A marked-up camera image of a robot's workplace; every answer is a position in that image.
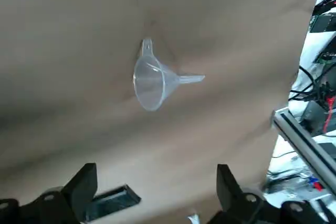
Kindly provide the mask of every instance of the funnel handle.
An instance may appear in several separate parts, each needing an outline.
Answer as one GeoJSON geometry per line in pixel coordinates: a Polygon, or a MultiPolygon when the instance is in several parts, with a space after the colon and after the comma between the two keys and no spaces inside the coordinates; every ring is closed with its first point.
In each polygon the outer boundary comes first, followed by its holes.
{"type": "Polygon", "coordinates": [[[142,55],[153,55],[153,42],[150,38],[142,40],[142,55]]]}
{"type": "Polygon", "coordinates": [[[192,76],[179,76],[180,84],[185,83],[194,83],[194,82],[201,82],[204,79],[204,75],[192,75],[192,76]]]}

